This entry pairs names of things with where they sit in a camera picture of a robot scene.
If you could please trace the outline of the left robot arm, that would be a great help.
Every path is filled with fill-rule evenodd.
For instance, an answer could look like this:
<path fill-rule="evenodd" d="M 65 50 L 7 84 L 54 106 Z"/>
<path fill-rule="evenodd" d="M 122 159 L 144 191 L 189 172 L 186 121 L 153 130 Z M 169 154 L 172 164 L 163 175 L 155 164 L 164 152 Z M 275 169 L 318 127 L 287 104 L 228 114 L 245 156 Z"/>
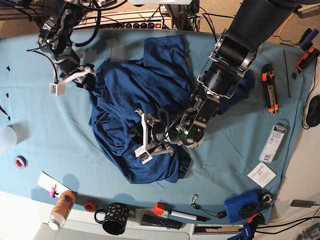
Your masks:
<path fill-rule="evenodd" d="M 198 88 L 191 95 L 190 105 L 171 120 L 163 108 L 158 117 L 143 113 L 141 127 L 130 132 L 141 136 L 135 150 L 141 161 L 155 155 L 172 154 L 173 145 L 197 147 L 204 139 L 208 121 L 217 114 L 220 100 L 230 99 L 241 79 L 253 64 L 259 47 L 301 4 L 299 0 L 245 0 L 230 27 L 215 37 L 214 49 L 197 78 Z"/>

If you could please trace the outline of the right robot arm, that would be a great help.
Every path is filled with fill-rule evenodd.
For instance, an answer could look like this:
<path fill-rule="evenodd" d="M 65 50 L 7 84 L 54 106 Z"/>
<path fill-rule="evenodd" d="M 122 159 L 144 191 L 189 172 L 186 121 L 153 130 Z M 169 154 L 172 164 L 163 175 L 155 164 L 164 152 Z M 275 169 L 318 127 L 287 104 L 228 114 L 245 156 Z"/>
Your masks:
<path fill-rule="evenodd" d="M 89 11 L 97 12 L 93 34 L 82 43 L 74 43 L 71 40 L 74 27 L 81 23 Z M 51 94 L 63 95 L 66 84 L 70 82 L 87 91 L 94 88 L 97 76 L 95 66 L 90 63 L 82 65 L 81 57 L 73 47 L 85 47 L 95 39 L 101 18 L 101 7 L 96 0 L 60 0 L 52 15 L 40 27 L 37 47 L 29 51 L 46 57 L 52 64 L 53 81 L 49 85 Z"/>

